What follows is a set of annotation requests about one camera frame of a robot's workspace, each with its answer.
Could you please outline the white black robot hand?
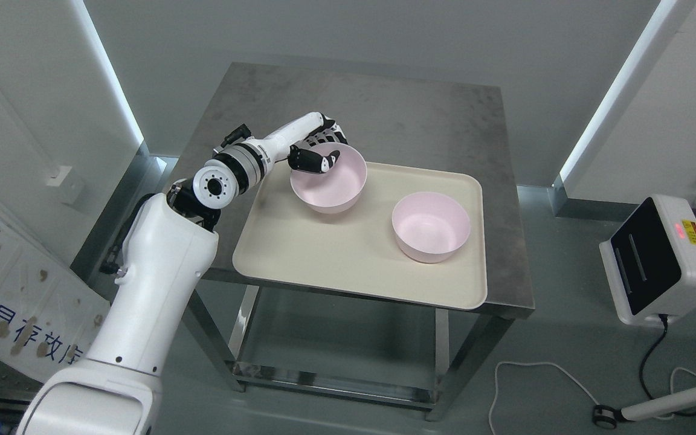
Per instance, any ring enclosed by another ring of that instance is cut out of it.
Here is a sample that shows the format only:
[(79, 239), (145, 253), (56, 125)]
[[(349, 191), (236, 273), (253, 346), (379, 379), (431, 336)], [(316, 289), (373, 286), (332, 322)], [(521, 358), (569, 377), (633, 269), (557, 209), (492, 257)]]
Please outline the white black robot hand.
[(285, 161), (293, 171), (318, 175), (334, 167), (340, 151), (333, 147), (319, 152), (317, 145), (348, 143), (340, 125), (320, 111), (311, 111), (288, 122), (265, 140), (271, 142), (276, 162)]

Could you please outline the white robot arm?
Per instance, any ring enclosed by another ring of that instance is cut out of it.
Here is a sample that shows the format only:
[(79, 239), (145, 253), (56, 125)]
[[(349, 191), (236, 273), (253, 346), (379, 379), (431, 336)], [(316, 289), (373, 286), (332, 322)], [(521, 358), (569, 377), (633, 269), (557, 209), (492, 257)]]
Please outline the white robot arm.
[(236, 129), (193, 176), (141, 202), (107, 261), (118, 292), (89, 350), (28, 405), (19, 434), (149, 434), (162, 407), (162, 370), (182, 315), (207, 272), (221, 210), (259, 184), (306, 135), (282, 127), (261, 140)]

